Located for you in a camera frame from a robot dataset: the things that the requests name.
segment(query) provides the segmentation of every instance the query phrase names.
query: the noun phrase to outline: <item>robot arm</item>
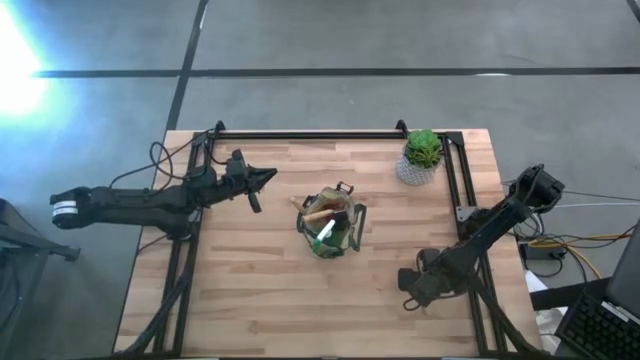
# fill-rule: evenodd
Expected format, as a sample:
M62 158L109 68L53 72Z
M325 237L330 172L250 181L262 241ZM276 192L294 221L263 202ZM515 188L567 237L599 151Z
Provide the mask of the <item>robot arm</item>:
M201 206L208 207L238 195L247 194L254 212L260 212L256 197L277 173L276 169L257 169L246 165L240 150L226 162L226 174L217 179L208 165L197 167L195 176L182 184L161 190L78 187L53 195L53 223L61 229L77 229L93 223L156 226L170 239L183 239L193 233L189 216Z
M440 252L422 249L417 271L398 271L398 287L411 295L418 307L426 307L443 295L462 294L473 288L496 316L506 335L520 352L541 355L509 321L496 299L485 289L474 271L479 257L513 226L532 213L544 213L560 200L564 184L544 171L543 165L527 169L509 187L507 197L491 209L477 209L460 224L464 240Z

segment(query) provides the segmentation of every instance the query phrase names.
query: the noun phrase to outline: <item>green object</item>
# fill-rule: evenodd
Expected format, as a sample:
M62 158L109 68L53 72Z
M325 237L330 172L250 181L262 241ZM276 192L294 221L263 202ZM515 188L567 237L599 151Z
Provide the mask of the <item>green object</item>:
M333 209L333 220L336 221L331 229L331 233L318 240L318 235L329 223L331 217L318 219L310 222L302 220L302 214L298 214L296 228L304 235L309 247L315 255L322 259L334 259L344 255L349 248L360 251L360 240L364 230L364 222L367 207L363 204L356 204L350 196L353 187L349 186L347 191L338 183L335 189L326 187L315 196L308 196L302 206L307 209L307 214Z
M429 169L440 163L442 144L431 130L412 131L404 155L412 165Z

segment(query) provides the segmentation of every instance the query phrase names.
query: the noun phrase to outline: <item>metal bracket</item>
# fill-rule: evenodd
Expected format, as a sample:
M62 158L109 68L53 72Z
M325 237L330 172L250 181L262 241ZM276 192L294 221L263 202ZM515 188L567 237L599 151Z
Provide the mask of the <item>metal bracket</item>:
M477 209L477 206L456 206L456 220L465 222Z
M462 136L462 132L447 131L445 134L447 135L447 138L451 140L452 143L458 146L464 146L464 136Z

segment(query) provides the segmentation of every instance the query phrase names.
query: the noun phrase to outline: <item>butcher block tabletop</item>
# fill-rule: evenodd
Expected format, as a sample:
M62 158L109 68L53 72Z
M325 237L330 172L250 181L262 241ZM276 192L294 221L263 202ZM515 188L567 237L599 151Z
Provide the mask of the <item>butcher block tabletop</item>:
M491 207L504 193L489 133L460 131L478 204ZM169 131L165 146L176 150L193 133ZM217 160L241 149L248 164L275 167L278 174L258 195L259 214L252 212L245 196L204 210L182 356L477 355L468 296L438 300L413 312L402 307L409 296L398 290L398 269L415 267L422 248L443 249L457 242L445 167L439 168L431 184L404 184L395 174L404 143L217 140ZM184 174L189 151L187 146L173 156L176 175ZM458 162L454 165L460 197L466 199ZM224 166L214 167L218 174L225 171ZM166 181L158 173L154 186L159 188ZM367 206L362 245L359 252L348 250L343 257L323 260L297 232L297 210L289 199L303 201L340 181L353 185L354 200ZM161 235L156 228L144 228L139 246ZM158 310L170 252L170 241L162 240L138 255L114 350L129 346ZM529 342L539 346L513 238L505 236L496 242L489 260L500 306ZM169 345L177 308L169 318ZM484 308L483 319L492 348Z

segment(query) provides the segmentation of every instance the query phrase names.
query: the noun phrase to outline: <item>gray floor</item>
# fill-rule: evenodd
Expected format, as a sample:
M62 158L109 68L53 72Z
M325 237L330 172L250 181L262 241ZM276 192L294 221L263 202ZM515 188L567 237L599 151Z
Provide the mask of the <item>gray floor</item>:
M197 0L10 1L46 70L179 69ZM213 0L194 68L583 67L640 65L640 24L624 0ZM147 163L176 79L46 80L30 113L0 113L0 197L54 241L15 359L108 354L137 227L50 224L50 194L108 183ZM192 79L179 129L489 128L503 179L547 169L575 191L638 197L638 76ZM122 186L148 186L152 173ZM562 204L604 202L567 195ZM640 207L558 208L553 233L615 233ZM624 243L588 256L610 275ZM572 260L550 286L581 281ZM531 264L539 272L556 264Z

